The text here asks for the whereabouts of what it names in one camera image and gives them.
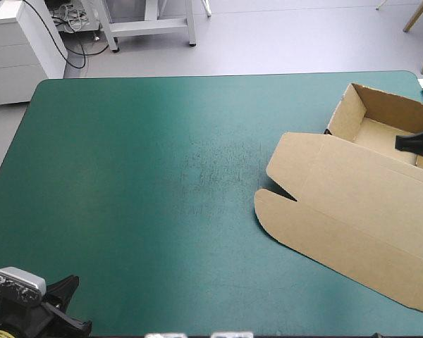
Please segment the open cardboard box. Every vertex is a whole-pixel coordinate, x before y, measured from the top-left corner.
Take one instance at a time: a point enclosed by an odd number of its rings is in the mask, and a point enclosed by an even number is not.
[[[350,84],[328,134],[286,133],[255,212],[278,242],[423,311],[423,159],[395,136],[423,131],[423,104]]]
[[[423,156],[395,149],[396,135],[423,132],[423,104],[420,102],[353,83],[334,111],[327,131],[423,168]]]

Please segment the gray floor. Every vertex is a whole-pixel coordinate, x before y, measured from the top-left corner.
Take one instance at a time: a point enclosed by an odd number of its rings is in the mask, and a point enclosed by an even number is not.
[[[409,70],[423,64],[423,15],[405,34],[404,24],[419,0],[210,0],[207,18],[195,0],[197,46],[186,34],[129,37],[121,51],[91,57],[66,77],[146,77]],[[115,21],[140,18],[141,0],[109,0]],[[183,0],[170,0],[166,17],[184,13]],[[88,51],[92,43],[83,36]],[[72,58],[79,63],[79,58]],[[0,106],[0,164],[25,112],[25,104]]]

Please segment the white cable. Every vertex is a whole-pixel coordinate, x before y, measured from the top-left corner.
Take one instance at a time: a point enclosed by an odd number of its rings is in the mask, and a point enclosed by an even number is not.
[[[67,22],[70,29],[66,29],[66,24],[64,27],[65,31],[69,33],[80,31],[88,22],[86,11],[74,8],[72,2],[59,6],[59,15],[62,20]]]

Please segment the white table frame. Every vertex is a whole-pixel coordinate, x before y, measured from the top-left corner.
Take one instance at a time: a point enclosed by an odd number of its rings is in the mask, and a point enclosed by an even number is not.
[[[152,35],[188,31],[190,46],[196,45],[195,20],[192,12],[192,0],[185,0],[186,18],[161,19],[167,0],[159,9],[158,0],[146,0],[144,21],[129,23],[113,23],[106,0],[94,0],[99,14],[100,23],[106,40],[113,52],[119,51],[118,37],[132,37],[136,35]],[[210,16],[209,0],[202,0],[207,16]]]

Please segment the drawer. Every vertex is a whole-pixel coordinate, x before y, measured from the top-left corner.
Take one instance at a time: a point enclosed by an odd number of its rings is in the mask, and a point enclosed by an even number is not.
[[[29,44],[15,44],[0,47],[0,68],[39,63]]]
[[[45,79],[41,65],[0,68],[0,104],[31,100],[36,86]]]
[[[10,44],[27,44],[28,40],[20,25],[16,23],[0,24],[0,46]]]

